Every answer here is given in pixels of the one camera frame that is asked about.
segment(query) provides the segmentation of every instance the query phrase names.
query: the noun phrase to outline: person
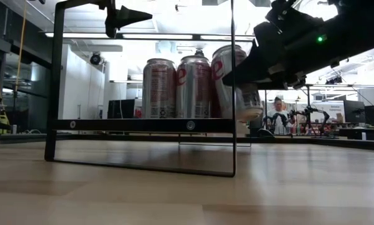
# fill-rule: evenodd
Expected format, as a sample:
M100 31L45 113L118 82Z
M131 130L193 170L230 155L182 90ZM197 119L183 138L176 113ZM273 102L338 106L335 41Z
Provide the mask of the person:
M295 118L292 116L290 119L288 117L288 112L283 110L283 101L276 97L275 98L275 109L268 111L268 117L272 118L276 113L282 114L288 120L287 126L284 127L281 117L278 116L275 123L275 134L276 135L286 135L290 133L290 128L293 127L295 123Z

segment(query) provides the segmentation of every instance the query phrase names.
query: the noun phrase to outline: aluminum can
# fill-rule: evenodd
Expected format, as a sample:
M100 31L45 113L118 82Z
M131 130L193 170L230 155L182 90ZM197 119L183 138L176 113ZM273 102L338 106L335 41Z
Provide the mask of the aluminum can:
M176 73L176 117L209 118L211 66L203 56L181 59Z
M246 58L246 53L238 45L235 47L236 51L236 65L239 65ZM229 119L232 117L232 87L225 86L222 78L231 71L231 46L224 46L219 48L213 54L212 68L212 83L215 87L215 95L213 98L214 107L218 105L221 117ZM243 84L236 87L236 110L238 119L249 121L260 116L263 111L258 88L255 84Z
M150 59L143 71L142 118L174 118L176 69L167 59Z
M246 53L238 45L235 47L236 65L239 65L246 57ZM212 56L212 85L213 93L211 103L211 115L213 118L232 117L232 92L231 87L223 84L222 78L231 71L231 46L223 46L213 53Z
M236 87L237 113L240 121L254 121L262 118L263 105L256 84L242 84Z

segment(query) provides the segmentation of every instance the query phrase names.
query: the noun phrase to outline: metal rack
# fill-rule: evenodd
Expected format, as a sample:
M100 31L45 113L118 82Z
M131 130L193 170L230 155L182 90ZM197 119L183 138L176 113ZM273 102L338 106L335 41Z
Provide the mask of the metal rack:
M235 115L235 83L232 86L232 119L58 119L59 89L62 60L62 45L64 31L64 13L66 9L75 8L85 4L97 4L103 0L67 0L59 2L55 9L53 56L50 79L50 95L48 109L48 133L46 139L44 158L49 162L86 164L94 166L110 166L128 169L144 169L149 171L164 171L172 173L198 174L221 177L234 177L236 174L236 115ZM234 77L235 62L235 24L233 19L234 0L231 0L231 52L232 73ZM57 131L127 131L144 133L231 133L231 146L233 148L231 172L203 171L198 169L182 169L154 167L144 165L94 163L84 161L65 161L55 158Z

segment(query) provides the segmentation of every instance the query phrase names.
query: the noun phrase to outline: fluorescent light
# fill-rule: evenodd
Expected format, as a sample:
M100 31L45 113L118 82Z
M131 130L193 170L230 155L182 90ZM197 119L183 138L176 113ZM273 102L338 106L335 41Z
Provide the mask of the fluorescent light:
M8 88L4 88L4 89L2 89L2 92L3 93L13 93L13 90L8 89Z
M121 83L121 84L142 84L143 81L110 81L111 83Z
M362 84L308 84L310 87L323 87L323 88L374 88L374 85Z
M53 32L47 32L45 35L49 38L54 37ZM109 39L106 34L103 33L73 33L67 32L63 33L63 38L96 38L96 39Z
M185 39L193 38L189 34L122 34L123 39Z
M255 36L252 35L236 35L236 41L252 41ZM230 41L230 35L201 35L202 40L219 40L219 41Z
M195 51L196 47L193 46L177 46L177 51Z

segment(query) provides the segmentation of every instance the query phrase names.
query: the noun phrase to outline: can lid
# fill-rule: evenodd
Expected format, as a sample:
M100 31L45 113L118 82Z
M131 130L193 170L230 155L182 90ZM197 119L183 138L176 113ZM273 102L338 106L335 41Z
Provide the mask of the can lid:
M204 56L185 56L185 57L182 57L181 60L183 61L185 59L191 59L191 58L205 59L205 60L207 60L209 62L209 60L206 57L204 57Z
M204 55L204 52L202 51L202 49L197 49L196 51L195 51L195 54L194 54L195 56L205 56Z
M241 49L241 46L239 46L238 44L236 44L235 46L236 46L236 48L240 48L240 49ZM216 54L219 54L219 52L221 52L221 51L223 51L223 50L225 50L225 49L229 49L229 48L231 49L231 44L219 48L218 50L216 50L216 51L213 53L212 58L214 58Z
M173 63L173 61L170 61L169 59L162 59L162 58L153 58L153 59L149 59L147 60L147 63L151 63L153 61L165 61L167 63Z

